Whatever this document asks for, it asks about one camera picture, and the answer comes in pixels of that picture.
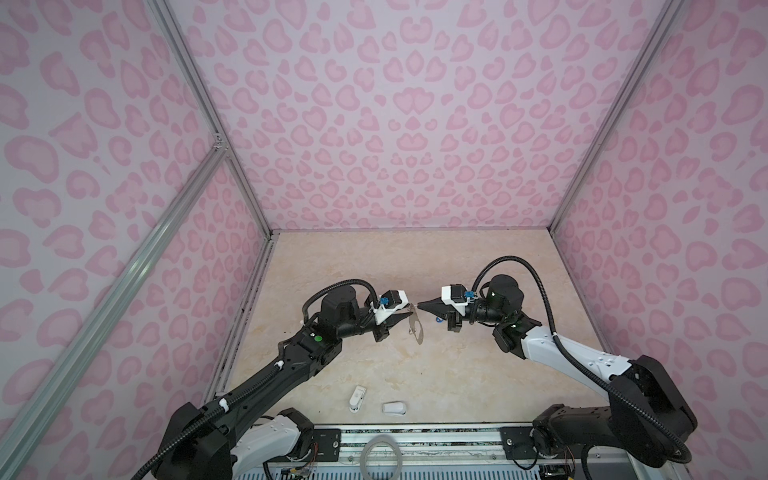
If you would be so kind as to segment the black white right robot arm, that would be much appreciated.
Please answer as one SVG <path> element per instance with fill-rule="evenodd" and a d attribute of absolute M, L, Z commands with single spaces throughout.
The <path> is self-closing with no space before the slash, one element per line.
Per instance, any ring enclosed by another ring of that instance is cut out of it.
<path fill-rule="evenodd" d="M 513 277 L 496 275 L 474 291 L 445 286 L 418 307 L 452 332 L 465 324 L 489 326 L 502 352 L 548 366 L 606 398 L 601 407 L 548 407 L 532 421 L 531 451 L 552 458 L 571 446 L 612 447 L 652 468 L 691 461 L 685 442 L 698 421 L 659 361 L 628 359 L 568 339 L 528 316 L 524 298 Z"/>

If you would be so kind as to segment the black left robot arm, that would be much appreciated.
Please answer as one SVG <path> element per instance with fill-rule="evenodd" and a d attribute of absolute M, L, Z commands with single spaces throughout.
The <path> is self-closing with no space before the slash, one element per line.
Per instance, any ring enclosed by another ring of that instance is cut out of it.
<path fill-rule="evenodd" d="M 412 311 L 404 291 L 378 295 L 367 281 L 349 279 L 313 294 L 301 313 L 300 329 L 278 344 L 265 367 L 201 407 L 179 407 L 135 478 L 235 479 L 275 458 L 312 458 L 314 425 L 304 414 L 288 408 L 266 423 L 260 418 L 327 367 L 344 339 L 370 333 L 380 342 Z"/>

